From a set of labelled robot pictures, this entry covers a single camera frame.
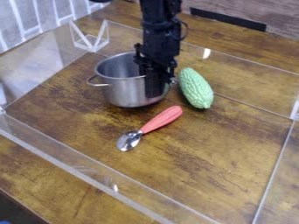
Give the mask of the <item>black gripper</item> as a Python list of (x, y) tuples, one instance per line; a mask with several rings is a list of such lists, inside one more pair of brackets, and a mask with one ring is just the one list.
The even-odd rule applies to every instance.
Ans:
[(165, 69), (166, 83), (173, 84), (177, 81), (174, 57), (180, 54), (181, 23), (177, 17), (162, 22), (141, 22), (142, 43), (134, 44), (134, 63), (145, 70), (144, 92), (148, 98), (164, 93)]

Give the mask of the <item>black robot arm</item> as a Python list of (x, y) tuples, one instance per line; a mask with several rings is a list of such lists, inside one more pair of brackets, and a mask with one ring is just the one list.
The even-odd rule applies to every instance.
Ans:
[(144, 76), (144, 94), (154, 98), (164, 93), (165, 85), (177, 67), (180, 54), (181, 0), (140, 0), (142, 14), (142, 43), (134, 44), (134, 63)]

